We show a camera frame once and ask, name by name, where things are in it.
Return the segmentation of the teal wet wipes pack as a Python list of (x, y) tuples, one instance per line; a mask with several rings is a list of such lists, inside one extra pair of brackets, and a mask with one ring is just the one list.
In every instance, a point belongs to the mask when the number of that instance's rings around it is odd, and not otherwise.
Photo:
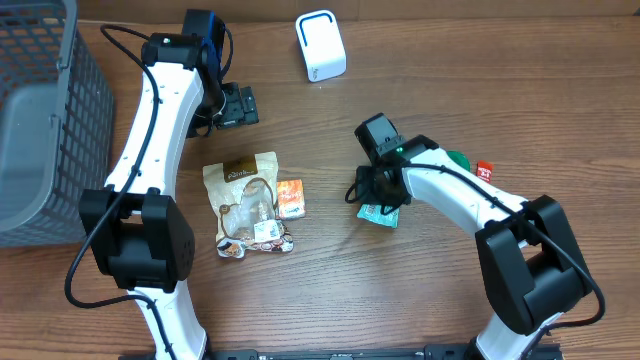
[(396, 228), (398, 226), (399, 210), (390, 206), (363, 204), (357, 213), (357, 217), (371, 223)]

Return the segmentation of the green lid jar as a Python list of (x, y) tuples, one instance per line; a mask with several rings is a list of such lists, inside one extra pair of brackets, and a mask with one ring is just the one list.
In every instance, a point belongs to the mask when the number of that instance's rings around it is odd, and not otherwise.
[(448, 151), (447, 155), (455, 164), (468, 172), (471, 171), (471, 163), (465, 154), (459, 151)]

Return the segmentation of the beige snack pouch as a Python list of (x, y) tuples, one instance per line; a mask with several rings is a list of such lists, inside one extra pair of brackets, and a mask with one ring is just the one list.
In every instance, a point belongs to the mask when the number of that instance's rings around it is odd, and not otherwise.
[(218, 255), (241, 259), (248, 251), (289, 253), (294, 248), (287, 227), (277, 218), (274, 152), (244, 156), (202, 169), (210, 205), (217, 217)]

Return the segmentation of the orange small box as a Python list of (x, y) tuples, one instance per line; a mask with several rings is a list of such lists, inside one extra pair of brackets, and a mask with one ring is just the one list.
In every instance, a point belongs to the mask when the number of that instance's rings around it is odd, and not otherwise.
[(306, 215), (304, 187), (300, 179), (277, 182), (278, 217), (281, 220), (303, 218)]

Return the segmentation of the red coffee stick sachet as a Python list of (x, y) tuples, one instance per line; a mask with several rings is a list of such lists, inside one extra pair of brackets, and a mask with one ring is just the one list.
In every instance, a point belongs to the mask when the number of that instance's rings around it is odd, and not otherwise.
[(476, 165), (476, 176), (481, 180), (490, 183), (494, 171), (494, 165), (487, 161), (478, 161)]

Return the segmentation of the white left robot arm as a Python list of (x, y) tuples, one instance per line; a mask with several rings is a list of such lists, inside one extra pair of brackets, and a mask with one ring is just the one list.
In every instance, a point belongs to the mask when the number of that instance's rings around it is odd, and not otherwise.
[(222, 80), (231, 63), (229, 30), (185, 30), (145, 37), (133, 61), (143, 71), (134, 122), (116, 166), (101, 190), (85, 190), (79, 212), (99, 271), (125, 295), (94, 307), (135, 302), (156, 349), (152, 359), (210, 359), (187, 285), (195, 236), (175, 201), (184, 144), (200, 130), (257, 122), (253, 109), (236, 109), (248, 89)]

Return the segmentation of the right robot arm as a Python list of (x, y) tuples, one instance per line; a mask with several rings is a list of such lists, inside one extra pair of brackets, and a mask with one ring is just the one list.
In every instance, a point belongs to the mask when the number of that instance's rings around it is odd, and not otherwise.
[(419, 135), (357, 137), (370, 160), (357, 170), (348, 203), (373, 200), (396, 210), (425, 202), (476, 243), (494, 315), (465, 350), (468, 359), (546, 359), (541, 338), (559, 328), (591, 325), (603, 314), (562, 321), (589, 294), (603, 296), (589, 273), (562, 207), (499, 190), (456, 164), (437, 143)]

